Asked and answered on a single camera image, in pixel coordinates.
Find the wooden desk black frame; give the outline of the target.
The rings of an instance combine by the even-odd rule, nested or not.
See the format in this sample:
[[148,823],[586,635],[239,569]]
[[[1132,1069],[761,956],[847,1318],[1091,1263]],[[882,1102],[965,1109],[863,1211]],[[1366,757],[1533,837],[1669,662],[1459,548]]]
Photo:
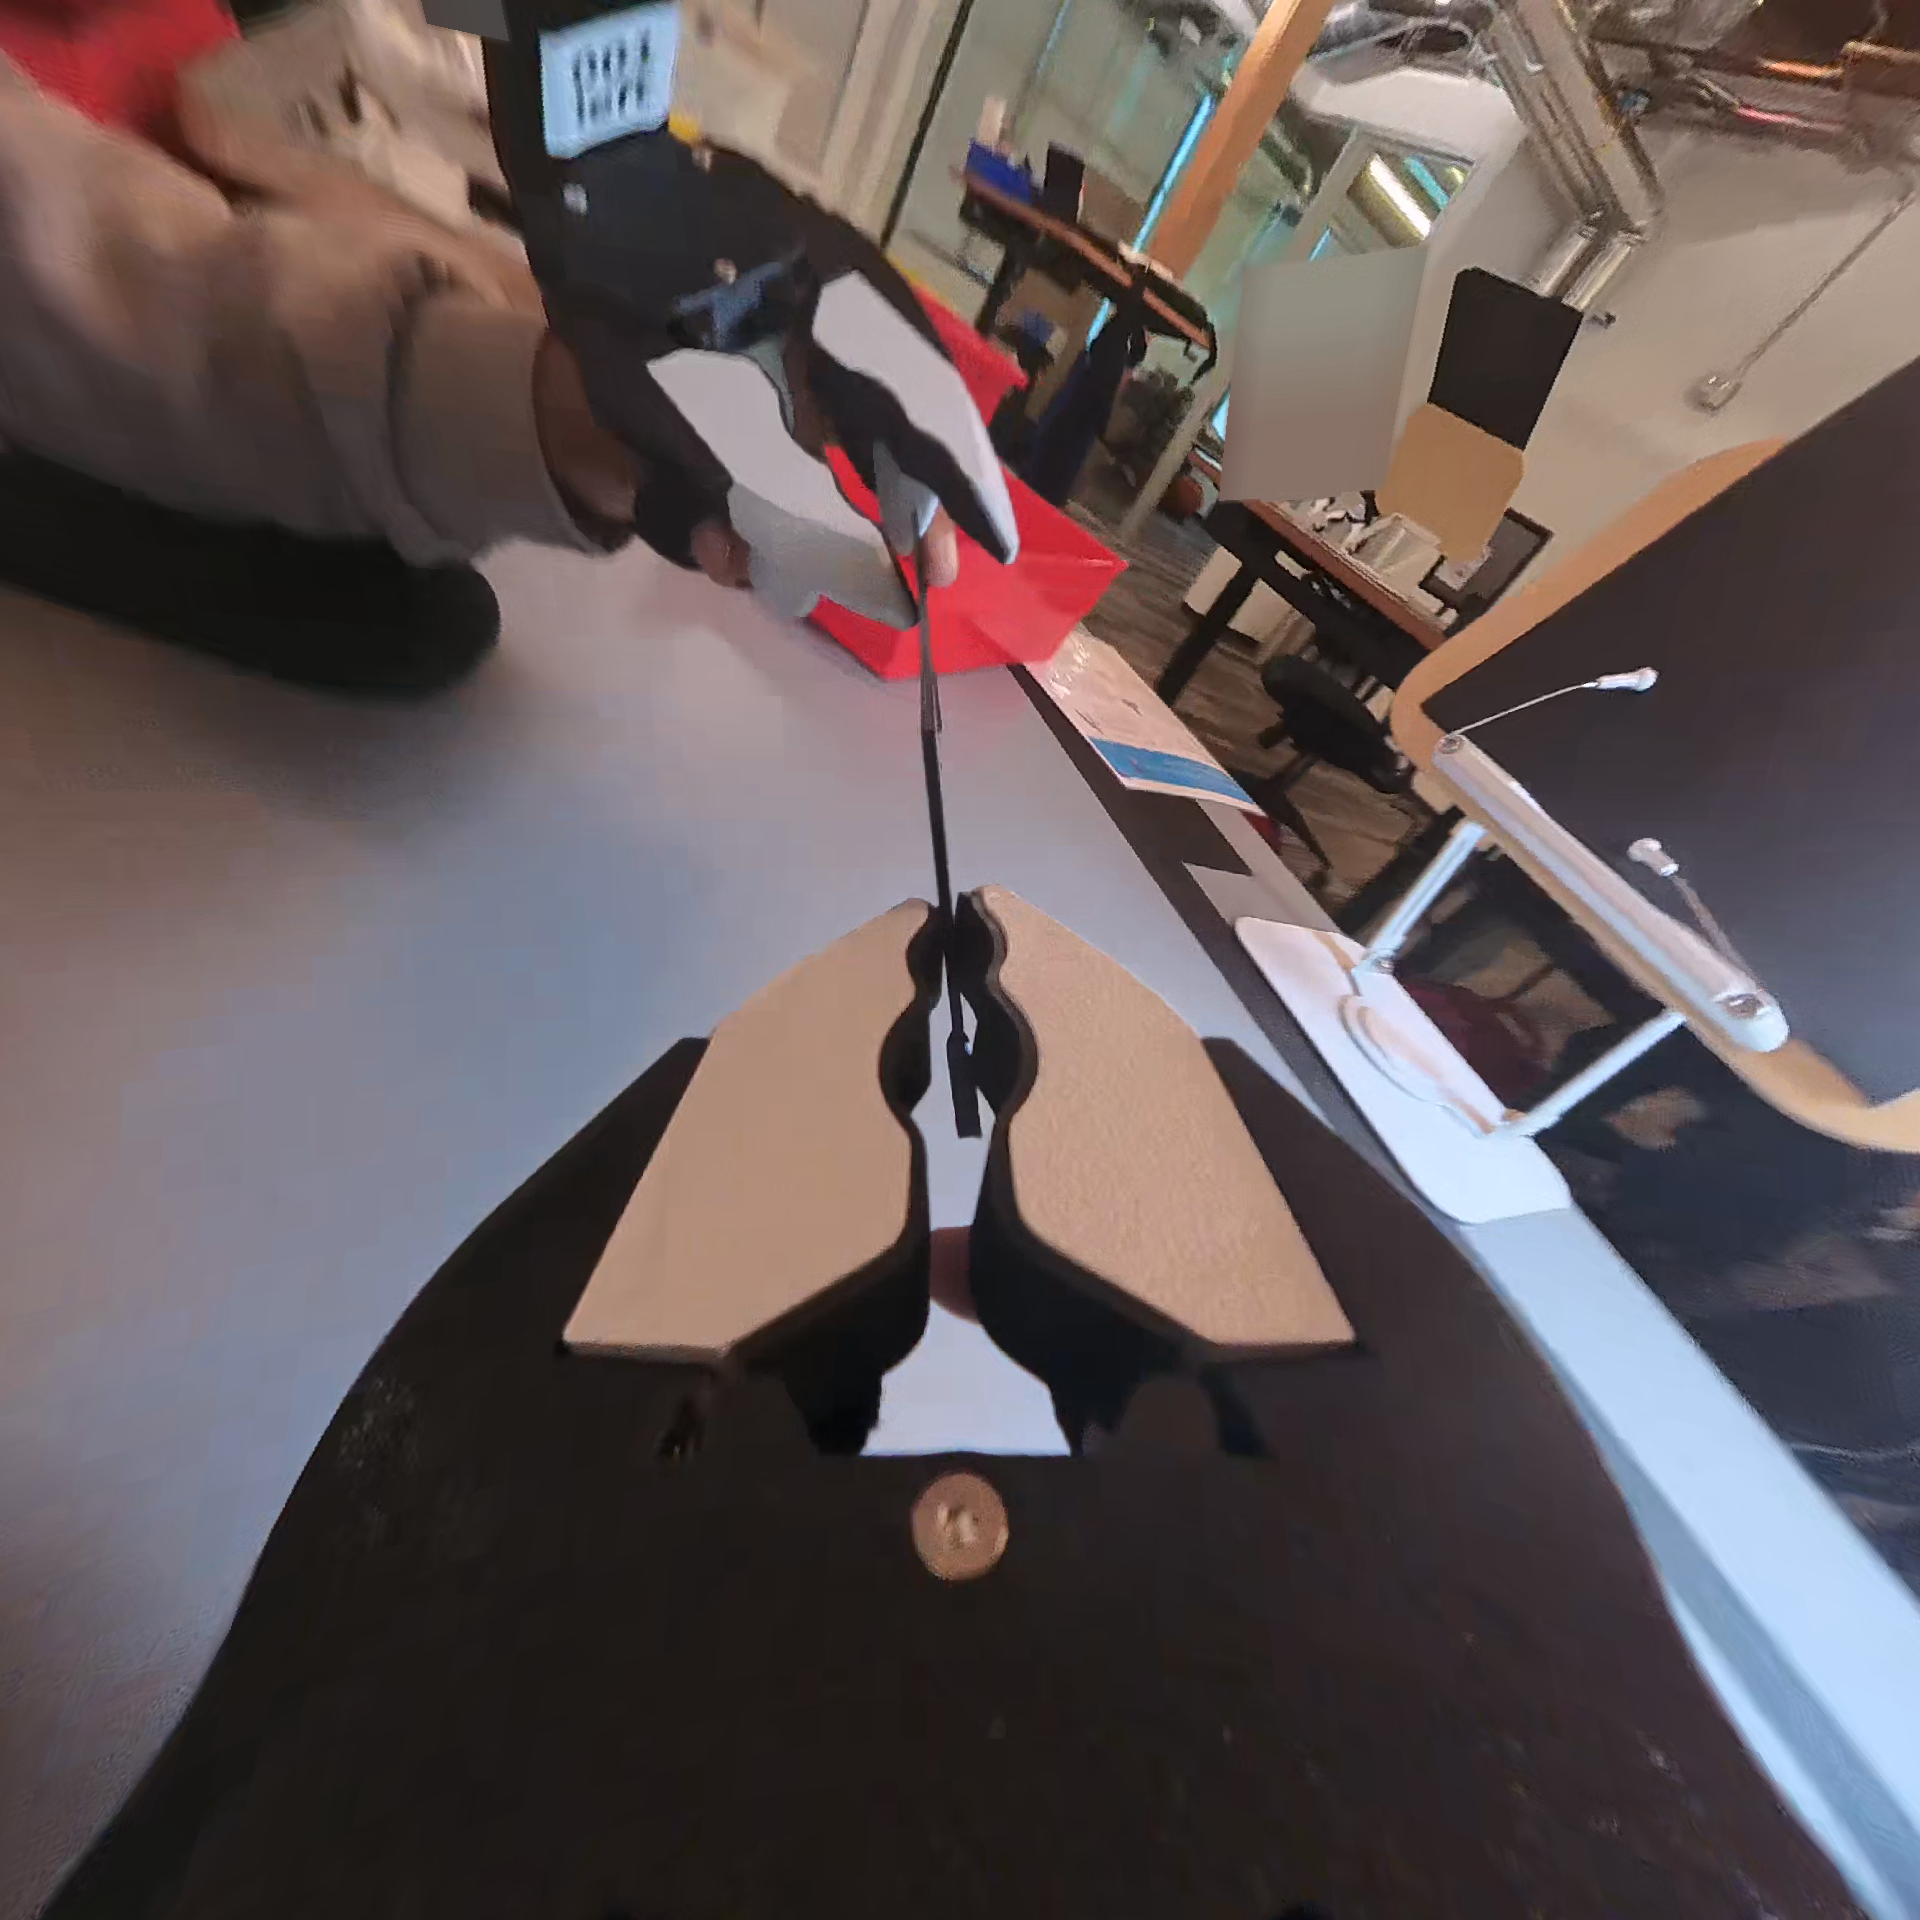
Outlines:
[[1202,358],[1198,372],[1218,364],[1218,337],[1205,303],[1157,261],[1092,228],[1044,211],[994,181],[956,170],[962,190],[962,227],[999,244],[999,268],[977,310],[977,331],[989,337],[999,314],[1028,273],[1043,273],[1063,290],[1092,285],[1114,306],[1138,306],[1150,337],[1173,339]]

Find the white metal bracket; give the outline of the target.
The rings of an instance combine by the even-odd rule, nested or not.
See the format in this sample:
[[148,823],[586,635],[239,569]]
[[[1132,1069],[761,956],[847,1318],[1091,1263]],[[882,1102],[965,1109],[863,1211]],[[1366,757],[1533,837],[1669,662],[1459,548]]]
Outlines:
[[1683,1013],[1701,1013],[1740,1049],[1769,1054],[1787,1044],[1790,1025],[1778,999],[1733,946],[1723,925],[1657,839],[1630,844],[1625,860],[1669,885],[1677,915],[1644,893],[1605,858],[1563,827],[1475,737],[1510,715],[1574,693],[1647,693],[1657,686],[1652,666],[1578,681],[1493,711],[1441,734],[1433,757],[1446,762],[1446,779],[1513,847],[1538,860],[1542,870],[1578,901],[1588,921],[1611,931],[1661,985],[1677,989]]

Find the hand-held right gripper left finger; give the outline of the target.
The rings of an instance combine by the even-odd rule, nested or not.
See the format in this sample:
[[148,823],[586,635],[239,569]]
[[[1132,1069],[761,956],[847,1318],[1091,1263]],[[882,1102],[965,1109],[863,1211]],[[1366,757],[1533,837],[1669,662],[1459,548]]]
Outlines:
[[564,1324],[571,1353],[746,1359],[925,1225],[938,921],[902,901],[709,1036]]

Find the long wooden desk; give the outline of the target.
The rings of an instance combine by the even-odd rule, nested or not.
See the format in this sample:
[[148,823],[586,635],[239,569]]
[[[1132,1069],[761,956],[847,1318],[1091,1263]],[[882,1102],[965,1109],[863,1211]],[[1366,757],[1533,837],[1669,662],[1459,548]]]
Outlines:
[[1450,641],[1431,614],[1285,507],[1218,500],[1202,526],[1231,555],[1234,574],[1159,673],[1155,690],[1166,707],[1182,700],[1260,585],[1307,619],[1318,641],[1333,641],[1350,657],[1362,676],[1388,687],[1398,687],[1420,660]]

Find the silver ventilation duct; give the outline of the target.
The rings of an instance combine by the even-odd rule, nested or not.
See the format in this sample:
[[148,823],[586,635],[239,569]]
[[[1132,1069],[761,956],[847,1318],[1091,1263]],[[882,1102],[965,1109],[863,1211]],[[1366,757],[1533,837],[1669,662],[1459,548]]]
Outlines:
[[1571,5],[1497,3],[1489,41],[1507,101],[1573,209],[1533,289],[1593,318],[1665,225],[1659,178]]

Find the white metal rod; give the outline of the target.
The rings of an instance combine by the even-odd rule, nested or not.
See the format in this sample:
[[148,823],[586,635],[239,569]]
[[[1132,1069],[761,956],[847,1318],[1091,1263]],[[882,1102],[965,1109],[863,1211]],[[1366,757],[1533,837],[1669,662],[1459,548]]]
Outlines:
[[1404,946],[1433,905],[1444,895],[1454,878],[1468,867],[1485,839],[1485,827],[1459,813],[1446,839],[1431,852],[1409,889],[1377,925],[1359,958],[1350,963],[1354,977],[1390,977],[1396,969]]
[[1588,1054],[1580,1058],[1578,1069],[1557,1083],[1547,1095],[1522,1111],[1509,1111],[1502,1117],[1499,1134],[1533,1139],[1550,1132],[1581,1102],[1590,1100],[1599,1089],[1619,1079],[1620,1073],[1647,1055],[1655,1047],[1665,1044],[1684,1025],[1687,1021],[1679,1010],[1661,1007],[1661,1013],[1650,1015],[1634,1027],[1625,1027],[1615,1038],[1606,1041],[1597,1049],[1588,1049]]

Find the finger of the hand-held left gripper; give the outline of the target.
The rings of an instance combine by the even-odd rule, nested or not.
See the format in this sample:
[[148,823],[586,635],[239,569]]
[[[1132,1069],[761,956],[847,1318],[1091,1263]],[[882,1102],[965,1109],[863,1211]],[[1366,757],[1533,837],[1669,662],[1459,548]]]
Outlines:
[[882,533],[905,548],[934,516],[999,564],[1019,555],[1001,459],[914,295],[892,299],[862,273],[830,278],[814,306],[814,391],[847,454],[871,459]]
[[788,433],[771,374],[746,354],[674,350],[650,367],[666,401],[725,470],[725,507],[750,548],[751,590],[781,617],[823,601],[886,628],[919,609],[873,516],[839,486],[826,458]]

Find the beige chair with black cover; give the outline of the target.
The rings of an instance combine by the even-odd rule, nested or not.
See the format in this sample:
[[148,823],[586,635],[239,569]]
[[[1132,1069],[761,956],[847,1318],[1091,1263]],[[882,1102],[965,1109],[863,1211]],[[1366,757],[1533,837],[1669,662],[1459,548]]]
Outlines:
[[1519,492],[1581,323],[1558,298],[1482,268],[1459,273],[1431,386],[1398,433],[1379,513],[1421,530],[1442,561],[1478,558]]

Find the black plate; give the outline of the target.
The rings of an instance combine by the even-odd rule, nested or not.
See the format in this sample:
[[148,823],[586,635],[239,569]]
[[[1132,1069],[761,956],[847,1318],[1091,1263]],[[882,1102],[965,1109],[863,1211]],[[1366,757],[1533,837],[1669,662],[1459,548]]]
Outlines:
[[945,1060],[948,1075],[954,1130],[959,1139],[978,1141],[978,1091],[971,1066],[967,1006],[956,972],[956,911],[942,766],[945,715],[940,674],[932,662],[930,553],[925,535],[919,535],[914,541],[914,603],[919,622],[919,749],[929,809],[930,865],[934,878],[934,915],[940,921],[942,940],[945,1006],[948,1019]]

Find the blue white paper sheet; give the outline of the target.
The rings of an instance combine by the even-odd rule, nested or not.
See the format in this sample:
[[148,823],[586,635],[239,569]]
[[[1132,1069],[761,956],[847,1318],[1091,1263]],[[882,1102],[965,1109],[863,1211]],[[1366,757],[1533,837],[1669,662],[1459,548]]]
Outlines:
[[1257,803],[1227,775],[1108,642],[1074,628],[1038,667],[1035,681],[1092,757],[1127,788],[1198,799],[1257,815]]

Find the red plastic basket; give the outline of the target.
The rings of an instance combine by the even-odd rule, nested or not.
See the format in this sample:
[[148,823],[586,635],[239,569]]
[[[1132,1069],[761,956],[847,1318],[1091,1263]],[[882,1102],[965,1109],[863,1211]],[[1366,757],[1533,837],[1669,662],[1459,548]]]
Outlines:
[[183,73],[239,41],[227,3],[5,3],[2,54],[91,123],[163,140]]

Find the person's left forearm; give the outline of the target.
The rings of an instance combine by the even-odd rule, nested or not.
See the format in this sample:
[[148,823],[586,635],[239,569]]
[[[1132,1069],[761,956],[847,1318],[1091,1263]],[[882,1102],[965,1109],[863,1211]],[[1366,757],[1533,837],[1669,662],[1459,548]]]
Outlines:
[[556,484],[545,323],[399,214],[233,205],[5,63],[5,443],[415,564],[623,530]]

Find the low red plastic bin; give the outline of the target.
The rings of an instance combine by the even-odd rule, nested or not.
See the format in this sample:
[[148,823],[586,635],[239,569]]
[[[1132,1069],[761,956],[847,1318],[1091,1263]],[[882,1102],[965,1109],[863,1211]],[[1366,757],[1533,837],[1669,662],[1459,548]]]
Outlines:
[[[980,337],[945,299],[917,289],[977,410],[991,420],[1021,401],[1026,372],[1007,348]],[[940,676],[1049,660],[1118,581],[1125,563],[1021,477],[1007,475],[1019,553],[996,564],[977,541],[958,543],[958,575],[930,603],[932,667]]]

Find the person's left hand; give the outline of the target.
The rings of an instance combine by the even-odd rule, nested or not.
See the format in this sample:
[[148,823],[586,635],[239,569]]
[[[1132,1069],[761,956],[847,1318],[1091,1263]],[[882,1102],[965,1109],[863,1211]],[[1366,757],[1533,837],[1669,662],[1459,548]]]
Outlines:
[[535,374],[537,441],[567,513],[588,530],[636,537],[714,585],[751,587],[755,551],[722,507],[715,467],[666,413],[633,433],[607,425],[578,357],[556,329],[541,337]]

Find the dark red floor container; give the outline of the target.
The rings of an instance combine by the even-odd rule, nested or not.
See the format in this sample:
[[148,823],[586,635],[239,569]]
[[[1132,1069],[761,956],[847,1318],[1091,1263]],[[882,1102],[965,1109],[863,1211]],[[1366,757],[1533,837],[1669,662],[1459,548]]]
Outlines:
[[1547,1095],[1554,1054],[1531,1015],[1450,980],[1402,985],[1509,1111],[1530,1111]]

